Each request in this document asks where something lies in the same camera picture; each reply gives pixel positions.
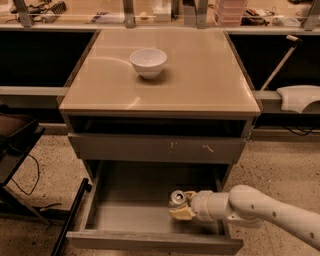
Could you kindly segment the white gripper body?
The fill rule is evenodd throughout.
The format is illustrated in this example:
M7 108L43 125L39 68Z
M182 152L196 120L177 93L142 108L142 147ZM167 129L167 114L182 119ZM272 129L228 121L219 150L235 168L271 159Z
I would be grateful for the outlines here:
M204 222L215 219L228 219L233 210L229 203L229 194L226 192L200 191L191 200L191 209L196 218Z

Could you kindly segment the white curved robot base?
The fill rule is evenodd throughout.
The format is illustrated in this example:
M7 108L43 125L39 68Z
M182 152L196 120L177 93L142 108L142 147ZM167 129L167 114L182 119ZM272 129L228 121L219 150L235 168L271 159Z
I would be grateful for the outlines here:
M320 101L320 87L314 85L295 85L281 87L276 90L281 96L283 111L293 111L301 114L303 110Z

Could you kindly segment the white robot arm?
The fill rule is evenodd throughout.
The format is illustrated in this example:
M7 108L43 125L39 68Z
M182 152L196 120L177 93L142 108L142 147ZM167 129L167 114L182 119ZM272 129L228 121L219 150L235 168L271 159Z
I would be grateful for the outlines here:
M250 228L267 221L320 250L318 213L283 203L247 185L236 185L229 192L176 190L170 195L169 214L177 220L219 219Z

